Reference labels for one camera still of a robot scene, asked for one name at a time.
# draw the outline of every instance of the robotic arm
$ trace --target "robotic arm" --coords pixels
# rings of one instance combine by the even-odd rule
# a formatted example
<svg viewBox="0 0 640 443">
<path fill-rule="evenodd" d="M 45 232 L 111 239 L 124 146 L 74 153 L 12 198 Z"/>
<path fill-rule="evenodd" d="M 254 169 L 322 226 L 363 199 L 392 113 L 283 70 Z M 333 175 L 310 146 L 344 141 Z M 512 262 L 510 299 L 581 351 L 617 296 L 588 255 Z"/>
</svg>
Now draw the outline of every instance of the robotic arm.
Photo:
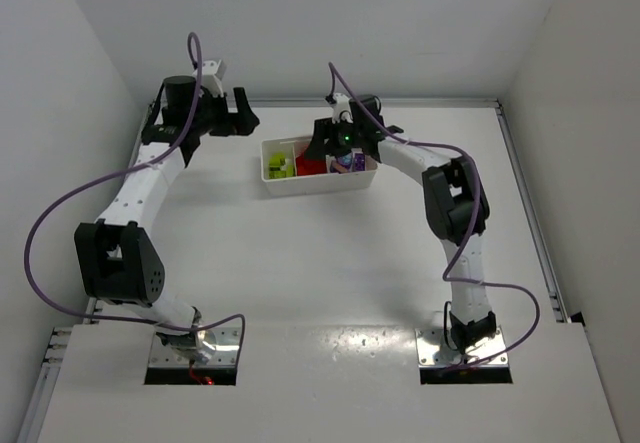
<svg viewBox="0 0 640 443">
<path fill-rule="evenodd" d="M 158 323 L 197 326 L 198 310 L 177 300 L 165 287 L 164 266 L 150 235 L 169 187 L 189 165 L 200 138 L 206 134 L 247 136 L 259 124 L 243 88 L 234 88 L 237 112 L 229 112 L 221 84 L 224 71 L 222 60 L 203 63 L 202 93 L 179 151 L 129 175 L 97 220 L 76 229 L 74 239 L 87 295 Z M 164 80 L 142 130 L 136 164 L 153 160 L 177 140 L 187 120 L 195 82 L 193 76 Z M 163 344 L 190 360 L 202 362 L 207 358 L 203 345 L 206 335 L 165 328 L 159 328 L 157 335 Z"/>
<path fill-rule="evenodd" d="M 447 261 L 451 262 L 471 222 L 473 175 L 470 163 L 464 158 L 450 159 L 426 148 L 386 140 L 380 129 L 345 95 L 334 93 L 327 101 L 333 108 L 333 116 L 315 121 L 305 158 L 324 160 L 326 155 L 340 157 L 353 148 L 361 148 L 365 155 L 413 179 L 424 189 L 429 227 L 442 242 Z M 380 100 L 370 96 L 362 102 L 384 124 Z M 402 132 L 395 126 L 387 129 L 392 133 Z M 489 205 L 483 190 L 473 235 L 455 262 L 450 273 L 452 277 L 484 280 L 482 234 L 488 217 Z M 484 286 L 454 283 L 451 293 L 451 339 L 456 350 L 464 355 L 480 340 L 496 333 L 496 317 Z"/>
</svg>

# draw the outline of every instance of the white bin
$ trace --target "white bin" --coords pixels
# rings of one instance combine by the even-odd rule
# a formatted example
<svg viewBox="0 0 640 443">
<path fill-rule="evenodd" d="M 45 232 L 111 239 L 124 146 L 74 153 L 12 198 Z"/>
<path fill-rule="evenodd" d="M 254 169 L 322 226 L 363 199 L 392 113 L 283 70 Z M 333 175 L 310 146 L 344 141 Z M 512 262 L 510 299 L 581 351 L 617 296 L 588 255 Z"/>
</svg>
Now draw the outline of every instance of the white bin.
<svg viewBox="0 0 640 443">
<path fill-rule="evenodd" d="M 296 157 L 309 146 L 310 135 L 279 140 L 264 140 L 260 153 L 262 161 L 262 181 L 272 196 L 310 195 L 336 191 L 361 190 L 368 188 L 378 169 L 378 163 L 365 156 L 365 171 L 353 173 L 326 173 L 322 175 L 295 176 L 292 178 L 269 179 L 269 158 L 275 153 L 284 153 L 295 165 Z"/>
</svg>

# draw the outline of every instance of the white wall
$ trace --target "white wall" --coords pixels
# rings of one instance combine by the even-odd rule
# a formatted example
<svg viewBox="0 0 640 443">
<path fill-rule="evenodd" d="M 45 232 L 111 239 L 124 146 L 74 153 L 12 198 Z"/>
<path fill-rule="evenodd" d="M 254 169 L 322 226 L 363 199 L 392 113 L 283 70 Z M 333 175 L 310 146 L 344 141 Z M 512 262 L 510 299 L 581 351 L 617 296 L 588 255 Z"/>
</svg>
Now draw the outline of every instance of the white wall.
<svg viewBox="0 0 640 443">
<path fill-rule="evenodd" d="M 506 90 L 552 0 L 77 0 L 138 101 L 184 72 L 185 35 L 250 96 L 328 90 L 327 61 L 382 96 Z"/>
<path fill-rule="evenodd" d="M 0 442 L 17 437 L 52 326 L 71 321 L 27 285 L 29 227 L 65 190 L 126 165 L 140 116 L 74 0 L 0 0 Z M 79 197 L 36 241 L 38 280 L 76 309 L 73 231 L 113 190 Z"/>
<path fill-rule="evenodd" d="M 556 0 L 506 101 L 561 286 L 584 313 L 626 442 L 640 441 L 639 8 Z"/>
</svg>

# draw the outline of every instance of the storage box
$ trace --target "storage box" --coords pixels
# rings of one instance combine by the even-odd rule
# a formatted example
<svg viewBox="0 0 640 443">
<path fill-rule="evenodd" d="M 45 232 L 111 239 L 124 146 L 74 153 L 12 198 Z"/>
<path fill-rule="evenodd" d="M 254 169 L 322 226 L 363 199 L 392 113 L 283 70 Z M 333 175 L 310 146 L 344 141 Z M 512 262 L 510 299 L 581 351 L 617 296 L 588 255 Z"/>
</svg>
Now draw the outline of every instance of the storage box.
<svg viewBox="0 0 640 443">
<path fill-rule="evenodd" d="M 275 153 L 284 153 L 295 165 L 296 158 L 306 150 L 311 136 L 265 140 L 261 145 L 262 181 L 272 196 L 310 195 L 336 191 L 368 188 L 378 169 L 377 162 L 365 156 L 365 170 L 351 173 L 326 173 L 321 175 L 294 176 L 292 178 L 269 179 L 269 158 Z"/>
</svg>

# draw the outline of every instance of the white table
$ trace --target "white table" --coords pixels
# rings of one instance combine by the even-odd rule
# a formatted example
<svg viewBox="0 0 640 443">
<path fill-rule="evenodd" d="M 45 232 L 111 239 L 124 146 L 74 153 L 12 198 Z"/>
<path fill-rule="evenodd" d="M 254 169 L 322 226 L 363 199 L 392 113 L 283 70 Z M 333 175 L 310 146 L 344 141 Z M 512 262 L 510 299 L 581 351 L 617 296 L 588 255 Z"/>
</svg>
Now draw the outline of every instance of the white table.
<svg viewBox="0 0 640 443">
<path fill-rule="evenodd" d="M 543 308 L 510 355 L 514 383 L 483 386 L 419 383 L 413 329 L 441 318 L 450 289 L 418 185 L 383 167 L 368 190 L 266 193 L 260 141 L 309 133 L 327 111 L 259 108 L 252 137 L 204 139 L 153 229 L 180 298 L 207 320 L 247 316 L 237 386 L 144 386 L 151 328 L 77 326 L 39 441 L 618 441 L 582 327 L 555 322 L 495 110 L 383 110 L 413 139 L 476 158 L 486 278 L 526 286 Z M 532 305 L 489 297 L 509 343 Z"/>
</svg>

